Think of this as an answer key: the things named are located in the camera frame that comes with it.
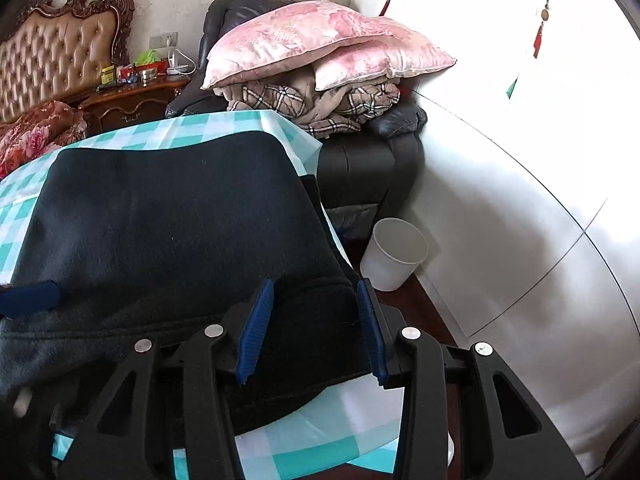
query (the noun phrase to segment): red tassel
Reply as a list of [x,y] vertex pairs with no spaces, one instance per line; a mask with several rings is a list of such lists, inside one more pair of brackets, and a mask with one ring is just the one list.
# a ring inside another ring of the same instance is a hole
[[384,16],[384,15],[385,15],[385,12],[386,12],[386,10],[389,8],[389,4],[390,4],[390,3],[391,3],[391,0],[386,0],[386,2],[385,2],[385,6],[384,6],[384,7],[382,7],[382,10],[380,11],[379,16]]
[[540,28],[538,29],[538,33],[536,34],[536,41],[533,42],[533,57],[535,57],[536,59],[538,59],[540,45],[542,45],[542,24],[540,24]]

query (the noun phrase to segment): pink pillow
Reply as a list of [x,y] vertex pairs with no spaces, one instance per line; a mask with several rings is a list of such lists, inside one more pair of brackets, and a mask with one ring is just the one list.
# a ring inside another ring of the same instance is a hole
[[372,18],[390,35],[343,46],[313,63],[316,90],[322,91],[382,75],[413,77],[451,66],[456,59],[419,32],[390,18]]
[[299,2],[257,16],[212,47],[202,89],[262,79],[326,56],[339,46],[389,34],[385,25],[331,2]]

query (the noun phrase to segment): black leather armchair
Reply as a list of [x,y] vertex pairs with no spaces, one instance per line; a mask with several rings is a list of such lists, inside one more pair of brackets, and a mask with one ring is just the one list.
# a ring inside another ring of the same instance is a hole
[[[204,21],[197,71],[182,94],[169,103],[166,116],[226,110],[222,97],[200,89],[207,54],[232,28],[283,5],[276,0],[213,1]],[[375,221],[398,214],[422,163],[417,134],[426,121],[424,110],[401,102],[369,121],[359,133],[321,139],[318,186],[338,236],[367,238]]]

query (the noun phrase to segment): red floral bedding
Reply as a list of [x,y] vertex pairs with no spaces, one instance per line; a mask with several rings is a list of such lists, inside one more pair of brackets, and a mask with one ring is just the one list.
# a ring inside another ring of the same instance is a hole
[[0,180],[34,158],[84,139],[86,130],[82,112],[59,101],[0,124]]

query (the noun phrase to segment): trash can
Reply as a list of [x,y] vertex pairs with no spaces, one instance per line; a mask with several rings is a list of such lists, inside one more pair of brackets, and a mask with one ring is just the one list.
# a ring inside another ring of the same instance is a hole
[[360,273],[377,290],[396,290],[428,254],[427,242],[414,225],[399,218],[383,218],[360,262]]

